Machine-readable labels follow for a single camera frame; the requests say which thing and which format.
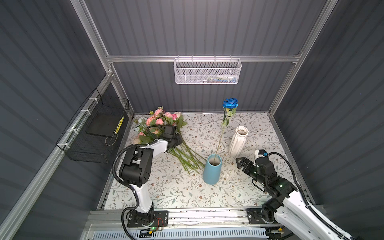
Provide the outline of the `blue ceramic vase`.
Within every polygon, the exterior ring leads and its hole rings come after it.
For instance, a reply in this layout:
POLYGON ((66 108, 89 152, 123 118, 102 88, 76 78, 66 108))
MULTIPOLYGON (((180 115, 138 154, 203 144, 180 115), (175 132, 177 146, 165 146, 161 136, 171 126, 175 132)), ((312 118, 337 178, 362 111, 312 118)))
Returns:
POLYGON ((206 184, 215 185, 220 179, 222 158, 219 155, 210 155, 207 158, 203 171, 203 180, 206 184))

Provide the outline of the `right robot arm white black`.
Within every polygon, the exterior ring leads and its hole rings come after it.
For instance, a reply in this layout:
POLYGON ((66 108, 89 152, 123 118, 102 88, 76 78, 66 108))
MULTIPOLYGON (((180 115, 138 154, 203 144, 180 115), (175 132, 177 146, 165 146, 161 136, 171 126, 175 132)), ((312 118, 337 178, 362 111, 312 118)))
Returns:
POLYGON ((292 184, 275 171, 270 155, 283 156, 276 152, 262 153, 255 161, 245 157, 236 158, 237 168, 261 184, 262 191, 272 198, 262 205, 259 216, 267 224, 277 222, 287 227, 302 240, 361 240, 353 237, 329 220, 304 196, 297 180, 292 184))

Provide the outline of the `blue artificial rose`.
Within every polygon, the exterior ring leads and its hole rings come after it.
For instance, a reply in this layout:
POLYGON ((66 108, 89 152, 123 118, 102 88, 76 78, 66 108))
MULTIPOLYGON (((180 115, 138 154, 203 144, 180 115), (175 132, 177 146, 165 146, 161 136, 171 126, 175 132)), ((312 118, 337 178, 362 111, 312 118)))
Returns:
POLYGON ((239 105, 238 100, 235 98, 225 99, 223 101, 224 117, 221 124, 221 135, 220 135, 219 143, 215 152, 215 158, 214 158, 215 165, 219 164, 218 152, 221 146, 224 131, 226 127, 229 125, 231 118, 236 114, 238 105, 239 105))

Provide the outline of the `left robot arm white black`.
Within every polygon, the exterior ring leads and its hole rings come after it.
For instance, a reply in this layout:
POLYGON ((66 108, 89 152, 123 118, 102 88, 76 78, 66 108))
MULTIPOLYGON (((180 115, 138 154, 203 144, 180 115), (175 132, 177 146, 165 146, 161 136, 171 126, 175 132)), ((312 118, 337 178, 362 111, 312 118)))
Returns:
POLYGON ((176 126, 158 126, 163 133, 146 144, 130 145, 120 152, 113 162, 114 179, 134 194, 136 206, 132 209, 148 214, 154 209, 147 182, 150 178, 153 158, 181 145, 182 136, 176 126))

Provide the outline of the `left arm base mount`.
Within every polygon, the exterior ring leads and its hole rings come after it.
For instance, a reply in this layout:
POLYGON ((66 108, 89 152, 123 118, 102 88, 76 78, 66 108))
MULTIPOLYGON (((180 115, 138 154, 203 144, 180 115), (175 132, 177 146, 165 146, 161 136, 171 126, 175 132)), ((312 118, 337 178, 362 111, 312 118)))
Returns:
POLYGON ((168 219, 169 211, 139 213, 136 210, 133 210, 126 216, 126 226, 128 228, 167 227, 168 219))

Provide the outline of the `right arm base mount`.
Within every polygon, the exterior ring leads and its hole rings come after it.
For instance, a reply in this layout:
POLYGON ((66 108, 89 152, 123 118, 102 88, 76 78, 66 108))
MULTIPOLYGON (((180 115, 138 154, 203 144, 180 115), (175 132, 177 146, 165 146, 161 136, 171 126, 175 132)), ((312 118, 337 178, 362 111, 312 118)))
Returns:
POLYGON ((275 218, 275 212, 267 208, 247 208, 246 212, 249 224, 251 225, 278 224, 275 218))

